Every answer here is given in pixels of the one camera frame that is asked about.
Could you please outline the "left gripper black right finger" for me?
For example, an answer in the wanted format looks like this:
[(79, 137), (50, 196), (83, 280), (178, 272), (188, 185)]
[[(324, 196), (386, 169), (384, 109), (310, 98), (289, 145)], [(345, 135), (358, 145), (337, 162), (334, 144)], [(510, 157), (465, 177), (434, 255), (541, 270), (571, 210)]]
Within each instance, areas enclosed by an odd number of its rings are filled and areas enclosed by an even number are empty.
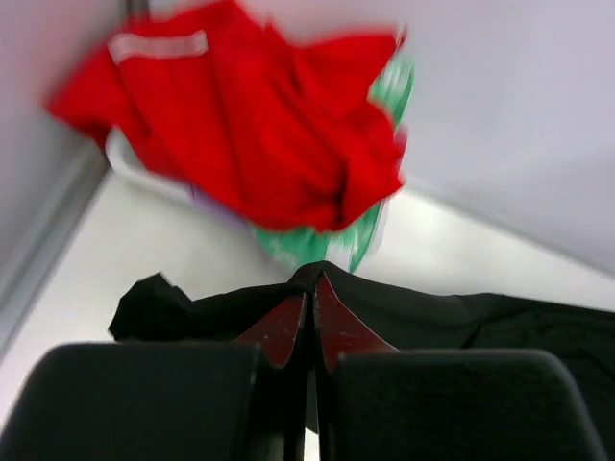
[(325, 460), (606, 460), (578, 383), (533, 349), (398, 349), (320, 275), (314, 292)]

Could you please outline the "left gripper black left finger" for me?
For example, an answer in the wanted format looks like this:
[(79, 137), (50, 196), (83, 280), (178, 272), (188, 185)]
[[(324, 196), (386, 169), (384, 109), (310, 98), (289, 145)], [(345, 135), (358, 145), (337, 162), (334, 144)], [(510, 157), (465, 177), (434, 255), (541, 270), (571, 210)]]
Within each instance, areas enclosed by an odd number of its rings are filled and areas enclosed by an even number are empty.
[(71, 344), (30, 372), (5, 460), (300, 460), (307, 300), (232, 342)]

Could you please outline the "black trousers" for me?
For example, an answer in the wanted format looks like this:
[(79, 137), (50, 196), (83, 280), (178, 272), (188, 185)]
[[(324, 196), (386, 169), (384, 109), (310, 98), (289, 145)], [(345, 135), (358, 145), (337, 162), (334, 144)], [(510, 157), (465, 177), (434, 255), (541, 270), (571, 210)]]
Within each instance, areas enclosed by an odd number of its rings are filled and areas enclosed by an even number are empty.
[(614, 315), (611, 312), (482, 293), (440, 296), (362, 279), (332, 263), (311, 263), (284, 283), (191, 300), (161, 274), (119, 301), (116, 341), (235, 339), (284, 299), (312, 299), (326, 275), (337, 298), (370, 329), (402, 349), (533, 349), (557, 356), (578, 383), (608, 452), (614, 450)]

